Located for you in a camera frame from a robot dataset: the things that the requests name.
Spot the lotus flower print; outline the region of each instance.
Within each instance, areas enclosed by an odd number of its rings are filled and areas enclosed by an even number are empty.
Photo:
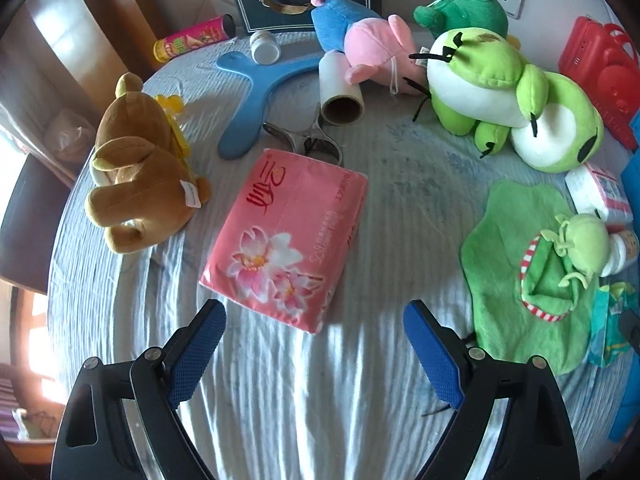
[[[289,233],[269,238],[257,227],[242,233],[240,251],[233,254],[227,270],[236,279],[236,289],[242,297],[253,295],[258,301],[268,301],[274,275],[302,260],[302,254],[289,247],[290,241]]]
[[[322,278],[300,274],[296,270],[280,272],[273,277],[276,292],[273,299],[281,309],[297,314],[306,310],[306,298],[320,287]]]

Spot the pink tissue package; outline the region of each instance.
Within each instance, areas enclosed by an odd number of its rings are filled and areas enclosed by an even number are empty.
[[[320,332],[368,187],[360,173],[265,150],[200,283],[251,310]]]

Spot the light green plush toy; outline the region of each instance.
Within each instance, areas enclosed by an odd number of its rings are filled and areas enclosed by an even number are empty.
[[[507,37],[509,22],[498,0],[435,0],[416,7],[414,20],[437,38],[452,28],[482,27]]]
[[[435,110],[452,134],[474,132],[482,156],[497,153],[511,132],[522,160],[547,173],[568,171],[600,147],[604,126],[584,91],[544,72],[504,38],[484,28],[441,34],[428,54]]]
[[[588,288],[591,280],[602,273],[609,259],[609,234],[602,220],[591,214],[579,214],[571,218],[556,216],[560,229],[556,234],[544,229],[542,237],[553,242],[556,254],[568,256],[575,267],[575,272],[567,274],[558,286],[568,286],[569,280],[580,280],[584,288]]]

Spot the dark green plush toy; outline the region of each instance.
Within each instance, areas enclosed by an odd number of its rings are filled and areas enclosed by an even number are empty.
[[[435,0],[426,7],[416,7],[414,19],[437,38],[452,28],[479,27],[507,39],[509,22],[498,0]]]

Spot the metal bolt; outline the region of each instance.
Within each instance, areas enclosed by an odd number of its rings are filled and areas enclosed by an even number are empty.
[[[162,350],[159,349],[157,346],[154,346],[153,348],[150,348],[145,352],[145,359],[147,361],[155,361],[161,355],[162,355]]]
[[[486,357],[486,352],[477,346],[469,349],[469,357],[476,361],[482,361]]]
[[[546,359],[539,355],[533,356],[531,363],[536,367],[544,370],[546,368]]]
[[[100,359],[97,357],[89,357],[82,366],[85,370],[93,370],[100,363]]]

